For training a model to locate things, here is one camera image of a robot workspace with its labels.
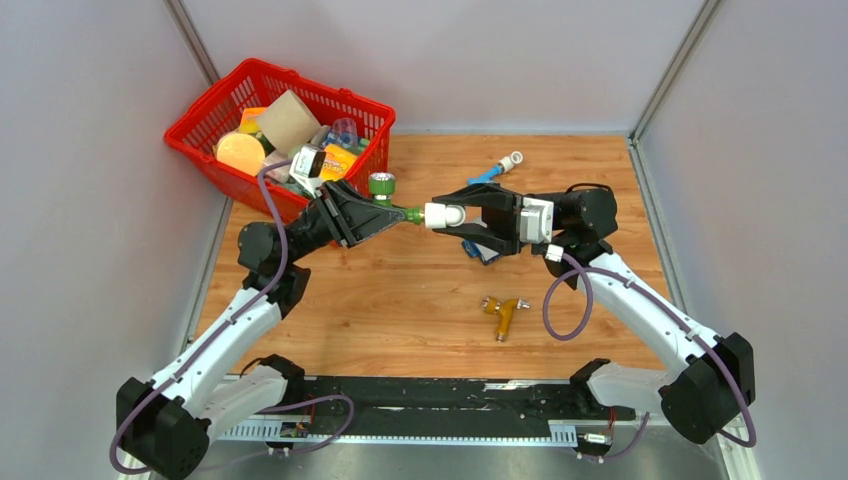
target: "yellow pipe fitting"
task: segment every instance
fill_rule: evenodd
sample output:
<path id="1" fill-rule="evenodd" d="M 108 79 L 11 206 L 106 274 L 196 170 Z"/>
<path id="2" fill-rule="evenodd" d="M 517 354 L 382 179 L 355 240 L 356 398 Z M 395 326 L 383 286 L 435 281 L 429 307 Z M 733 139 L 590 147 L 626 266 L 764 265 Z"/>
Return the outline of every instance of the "yellow pipe fitting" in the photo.
<path id="1" fill-rule="evenodd" d="M 499 342 L 506 340 L 513 313 L 516 310 L 530 308 L 530 304 L 520 298 L 511 298 L 501 303 L 497 298 L 491 296 L 484 298 L 481 306 L 483 313 L 500 317 L 498 326 L 495 328 L 495 340 Z"/>

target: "beige cylinder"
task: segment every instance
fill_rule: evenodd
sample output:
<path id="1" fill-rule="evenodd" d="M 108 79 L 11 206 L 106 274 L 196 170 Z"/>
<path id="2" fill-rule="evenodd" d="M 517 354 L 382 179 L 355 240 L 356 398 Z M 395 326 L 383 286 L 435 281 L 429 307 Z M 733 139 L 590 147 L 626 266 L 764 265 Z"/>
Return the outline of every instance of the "beige cylinder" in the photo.
<path id="1" fill-rule="evenodd" d="M 321 128 L 315 115 L 291 90 L 287 90 L 262 112 L 256 118 L 256 123 L 271 145 L 281 152 L 308 143 Z"/>

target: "white cap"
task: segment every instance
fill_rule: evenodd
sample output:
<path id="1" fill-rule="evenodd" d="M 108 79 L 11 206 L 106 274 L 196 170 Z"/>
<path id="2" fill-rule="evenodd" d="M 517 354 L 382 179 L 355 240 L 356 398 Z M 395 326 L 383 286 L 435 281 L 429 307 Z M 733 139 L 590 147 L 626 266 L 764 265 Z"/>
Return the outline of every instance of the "white cap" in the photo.
<path id="1" fill-rule="evenodd" d="M 424 204 L 424 225 L 427 228 L 456 227 L 465 221 L 465 209 L 443 203 Z"/>
<path id="2" fill-rule="evenodd" d="M 519 163 L 521 163 L 523 161 L 524 161 L 524 155 L 522 155 L 521 152 L 516 150 L 516 151 L 510 153 L 509 156 L 506 156 L 506 157 L 500 159 L 500 161 L 498 163 L 501 165 L 501 167 L 503 167 L 504 173 L 506 173 L 506 172 L 512 170 L 513 168 L 515 168 L 516 165 L 518 165 Z"/>

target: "wooden table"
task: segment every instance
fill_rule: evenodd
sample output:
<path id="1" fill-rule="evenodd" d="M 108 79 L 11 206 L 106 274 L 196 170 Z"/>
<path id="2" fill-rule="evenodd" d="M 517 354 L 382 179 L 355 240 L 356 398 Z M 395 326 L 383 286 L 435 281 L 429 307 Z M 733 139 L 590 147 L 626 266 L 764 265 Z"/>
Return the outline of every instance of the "wooden table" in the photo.
<path id="1" fill-rule="evenodd" d="M 500 177 L 511 190 L 562 191 L 577 182 L 612 186 L 619 231 L 609 242 L 647 283 L 667 293 L 622 137 L 394 135 L 389 163 L 397 176 L 395 203 L 423 205 L 457 190 L 513 150 L 525 160 Z M 227 306 L 246 273 L 236 263 L 239 229 L 266 219 L 243 205 L 233 207 L 198 334 Z M 460 239 L 404 223 L 356 248 L 324 248 L 298 264 L 312 269 L 303 300 L 235 371 L 272 353 L 313 375 L 568 378 L 597 357 L 661 368 L 653 352 L 600 305 L 580 337 L 551 338 L 541 306 L 553 277 L 529 248 L 484 267 L 466 256 Z M 504 343 L 495 341 L 497 317 L 480 309 L 486 295 L 521 297 L 532 306 L 516 313 Z M 584 306 L 581 293 L 561 287 L 551 302 L 554 326 L 570 331 Z"/>

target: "gray wall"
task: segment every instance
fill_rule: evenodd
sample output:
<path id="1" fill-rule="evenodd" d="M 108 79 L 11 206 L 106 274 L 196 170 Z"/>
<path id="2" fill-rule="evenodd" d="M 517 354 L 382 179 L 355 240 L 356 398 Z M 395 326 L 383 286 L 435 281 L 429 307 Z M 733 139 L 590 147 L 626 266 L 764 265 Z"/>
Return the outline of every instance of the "gray wall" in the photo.
<path id="1" fill-rule="evenodd" d="M 768 479 L 844 477 L 846 22 L 725 2 L 644 141 L 689 309 L 754 345 Z"/>
<path id="2" fill-rule="evenodd" d="M 702 0 L 185 0 L 245 57 L 393 106 L 395 131 L 628 131 Z"/>
<path id="3" fill-rule="evenodd" d="M 205 85 L 161 2 L 0 2 L 0 477 L 115 478 L 223 197 L 162 143 Z"/>

